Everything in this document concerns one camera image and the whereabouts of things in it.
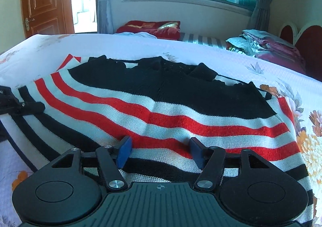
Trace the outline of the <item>striped knit sweater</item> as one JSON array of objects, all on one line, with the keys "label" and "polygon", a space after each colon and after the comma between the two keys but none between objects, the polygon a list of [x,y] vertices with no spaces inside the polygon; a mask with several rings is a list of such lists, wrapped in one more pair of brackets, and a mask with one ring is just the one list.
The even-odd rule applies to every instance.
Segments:
[{"label": "striped knit sweater", "polygon": [[[10,200],[20,226],[311,226],[313,191],[289,99],[205,64],[162,57],[71,64],[18,87],[43,113],[1,115],[27,166]],[[133,150],[107,189],[96,149],[125,136]],[[195,189],[195,137],[226,151],[216,189]]]}]

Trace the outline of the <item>floral pink bed sheet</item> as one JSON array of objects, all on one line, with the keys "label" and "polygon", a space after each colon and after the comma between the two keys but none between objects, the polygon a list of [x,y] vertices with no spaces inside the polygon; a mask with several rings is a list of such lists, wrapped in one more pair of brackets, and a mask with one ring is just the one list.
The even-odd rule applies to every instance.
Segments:
[{"label": "floral pink bed sheet", "polygon": [[[1,55],[1,86],[18,87],[53,73],[67,58],[75,64],[103,55],[115,60],[162,57],[187,65],[202,63],[218,74],[287,97],[313,191],[311,226],[321,226],[321,82],[270,62],[195,43],[84,34],[35,35],[6,51]],[[26,171],[27,166],[1,132],[1,226],[20,226],[9,197],[16,175]]]}]

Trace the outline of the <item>striped grey white mattress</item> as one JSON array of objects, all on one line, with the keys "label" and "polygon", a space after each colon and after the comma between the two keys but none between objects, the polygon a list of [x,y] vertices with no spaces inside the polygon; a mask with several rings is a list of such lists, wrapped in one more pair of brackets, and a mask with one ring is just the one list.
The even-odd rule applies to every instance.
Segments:
[{"label": "striped grey white mattress", "polygon": [[227,48],[227,43],[225,40],[220,40],[215,37],[201,36],[198,34],[180,33],[179,40],[182,42],[195,43],[210,47],[218,47],[221,49]]}]

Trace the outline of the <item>stack of folded quilts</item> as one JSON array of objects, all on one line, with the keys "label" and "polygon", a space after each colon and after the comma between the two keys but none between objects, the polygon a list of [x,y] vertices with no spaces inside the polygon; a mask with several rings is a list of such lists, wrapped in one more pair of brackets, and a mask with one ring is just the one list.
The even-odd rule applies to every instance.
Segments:
[{"label": "stack of folded quilts", "polygon": [[298,49],[268,32],[246,29],[226,40],[226,49],[305,74],[305,61]]}]

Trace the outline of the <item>light blue crumpled cloth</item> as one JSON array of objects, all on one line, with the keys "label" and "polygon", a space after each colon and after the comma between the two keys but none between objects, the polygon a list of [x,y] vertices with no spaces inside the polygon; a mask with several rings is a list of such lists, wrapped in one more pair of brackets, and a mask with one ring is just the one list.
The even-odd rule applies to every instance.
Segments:
[{"label": "light blue crumpled cloth", "polygon": [[138,32],[138,33],[133,33],[133,32],[121,32],[121,33],[115,33],[115,35],[120,35],[120,36],[130,36],[130,37],[142,37],[142,38],[148,38],[148,39],[157,39],[156,36],[149,34],[147,32]]}]

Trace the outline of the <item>red gold pillow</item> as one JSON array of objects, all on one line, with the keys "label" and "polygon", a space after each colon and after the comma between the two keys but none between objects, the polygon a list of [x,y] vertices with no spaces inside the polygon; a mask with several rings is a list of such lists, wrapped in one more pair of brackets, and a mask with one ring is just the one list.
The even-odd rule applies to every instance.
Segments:
[{"label": "red gold pillow", "polygon": [[158,39],[179,41],[180,21],[163,21],[163,22],[145,22],[145,21],[129,21],[120,26],[116,33],[139,33],[145,32],[154,35]]}]

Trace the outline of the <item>red white scalloped headboard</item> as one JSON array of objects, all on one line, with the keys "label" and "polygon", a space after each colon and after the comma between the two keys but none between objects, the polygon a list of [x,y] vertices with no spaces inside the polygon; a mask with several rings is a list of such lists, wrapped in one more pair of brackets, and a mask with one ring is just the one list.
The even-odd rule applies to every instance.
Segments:
[{"label": "red white scalloped headboard", "polygon": [[321,21],[311,21],[300,30],[293,22],[282,24],[278,36],[292,43],[305,61],[306,75],[321,82]]}]

